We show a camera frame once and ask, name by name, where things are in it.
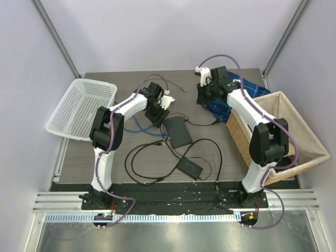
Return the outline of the black network switch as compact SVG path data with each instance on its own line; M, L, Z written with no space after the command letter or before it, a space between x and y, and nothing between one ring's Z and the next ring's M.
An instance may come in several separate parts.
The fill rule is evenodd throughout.
M164 126L174 149L193 143L192 137L186 127L184 118L173 117L164 121Z

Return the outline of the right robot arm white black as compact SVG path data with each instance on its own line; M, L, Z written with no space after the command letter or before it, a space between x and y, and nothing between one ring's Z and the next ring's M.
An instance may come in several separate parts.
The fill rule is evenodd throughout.
M240 115L252 130L249 144L252 162L241 182L244 190L237 194L239 205L250 207L256 201L255 193L262 190L261 182L268 168L288 154L289 138L283 132L283 129L288 129L288 123L262 109L241 88L240 81L230 81L225 67L196 67L195 74L200 76L196 103L210 104L220 99Z

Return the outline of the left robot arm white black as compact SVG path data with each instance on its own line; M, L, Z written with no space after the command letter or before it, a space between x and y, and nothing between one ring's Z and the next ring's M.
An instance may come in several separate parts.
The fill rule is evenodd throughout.
M136 113L143 111L151 123L159 127L170 113L169 106L175 102L170 91L158 84L150 83L147 88L138 88L128 98L109 108L100 107L90 131L94 147L94 175L91 182L98 193L93 202L100 209L107 209L112 202L110 194L104 192L112 185L111 172L114 155L122 143L124 123Z

